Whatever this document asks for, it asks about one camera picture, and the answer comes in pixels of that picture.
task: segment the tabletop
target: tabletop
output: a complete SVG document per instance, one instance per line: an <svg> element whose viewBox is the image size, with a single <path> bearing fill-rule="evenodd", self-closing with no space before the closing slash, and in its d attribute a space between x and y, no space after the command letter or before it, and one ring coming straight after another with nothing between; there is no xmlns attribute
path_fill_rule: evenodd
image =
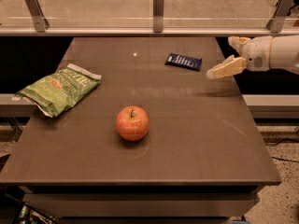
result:
<svg viewBox="0 0 299 224"><path fill-rule="evenodd" d="M164 65L169 53L202 58L201 70ZM222 60L213 37L74 38L60 68L84 67L101 84L58 118L37 110L0 184L278 184L234 78L206 78ZM128 105L149 115L149 132L134 143L116 132Z"/></svg>

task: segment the snack bag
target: snack bag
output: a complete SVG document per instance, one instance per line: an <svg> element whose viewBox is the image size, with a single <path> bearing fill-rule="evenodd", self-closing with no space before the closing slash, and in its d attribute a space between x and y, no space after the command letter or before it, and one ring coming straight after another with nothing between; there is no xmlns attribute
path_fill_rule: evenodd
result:
<svg viewBox="0 0 299 224"><path fill-rule="evenodd" d="M53 118L74 107L100 83L100 80L100 75L71 63L65 69L43 77L18 91L13 100L27 98L37 104L45 116Z"/></svg>

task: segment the glass panel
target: glass panel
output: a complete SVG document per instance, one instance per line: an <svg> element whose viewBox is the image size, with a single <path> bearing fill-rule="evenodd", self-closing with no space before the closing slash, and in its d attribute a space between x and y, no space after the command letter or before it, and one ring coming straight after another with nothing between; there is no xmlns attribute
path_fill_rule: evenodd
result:
<svg viewBox="0 0 299 224"><path fill-rule="evenodd" d="M38 0L50 28L152 28L152 0ZM164 28L265 28L278 0L164 0ZM2 0L1 27L33 27L24 0ZM292 27L295 19L288 18Z"/></svg>
<svg viewBox="0 0 299 224"><path fill-rule="evenodd" d="M299 7L294 7L291 11L289 16L287 16L285 22L284 22L284 29L293 29L298 30L299 29Z"/></svg>

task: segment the blue package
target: blue package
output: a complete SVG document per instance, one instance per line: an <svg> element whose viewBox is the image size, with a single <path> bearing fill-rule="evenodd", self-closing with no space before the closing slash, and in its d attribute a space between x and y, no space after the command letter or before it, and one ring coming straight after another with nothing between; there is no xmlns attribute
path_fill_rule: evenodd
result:
<svg viewBox="0 0 299 224"><path fill-rule="evenodd" d="M199 71L202 65L202 59L170 53L165 64Z"/></svg>

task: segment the floor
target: floor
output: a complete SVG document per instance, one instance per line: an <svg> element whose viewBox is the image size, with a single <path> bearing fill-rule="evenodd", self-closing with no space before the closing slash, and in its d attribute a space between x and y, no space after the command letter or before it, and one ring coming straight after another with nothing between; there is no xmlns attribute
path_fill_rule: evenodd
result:
<svg viewBox="0 0 299 224"><path fill-rule="evenodd" d="M149 18L147 17L149 17L152 12L149 9L149 7L151 7L150 0L135 0L133 3L126 3L122 0L122 2L127 5L125 6L126 12L120 10L120 7L117 7L116 10L119 11L119 14L113 15L123 16L121 22L120 20L115 22L115 17L109 16L105 10L98 10L98 6L101 3L105 4L108 0L93 0L91 6L88 8L92 14L100 12L104 18L106 18L105 22L103 22L103 19L89 20L91 16L87 17L85 14L87 10L85 6L86 1L89 0L42 0L41 6L45 8L44 11L50 18L52 27L67 27L69 25L90 27L91 24L93 24L93 26L99 26L99 24L101 24L116 27L149 26ZM110 5L112 7L115 6L115 3L111 1L116 0L110 0ZM234 4L234 1L237 0L191 0L196 2L195 7L208 7L208 9L194 9L194 6L190 4L185 4L184 7L180 7L180 5L184 4L184 1L185 0L166 0L165 8L167 8L167 11L165 16L168 18L165 21L166 26L222 27L224 24L223 21L225 21L224 26L228 27L237 27L240 24L242 26L261 27L265 26L266 20L264 18L270 18L272 16L275 10L274 4L277 0L243 0L244 3L238 3L237 7ZM23 3L21 0L3 1L2 6L0 6L0 25L3 27L15 26L16 23L18 25L22 23L25 26L30 25L30 19L18 19L18 17L28 15L26 7L21 3ZM76 14L74 10L67 9L70 3L76 7ZM133 18L130 18L131 14L130 12L128 13L130 7L139 7L139 10L135 13ZM212 23L207 21L207 19L191 19L193 17L208 18L210 16L214 18L222 17L222 19L214 19ZM299 144L286 140L275 146L276 142L285 137L291 139L298 137L296 127L299 126L299 120L292 120L291 124L289 122L289 120L279 123L271 122L270 124L257 122L265 143L271 142L271 144L268 145L268 150L273 157L273 162L278 168L283 181L277 187L266 187L260 192L260 202L246 213L246 219L252 224L299 224ZM2 126L0 129L0 158L10 154L14 147L20 145L18 142L9 141L9 137L11 137L10 128L8 126Z"/></svg>

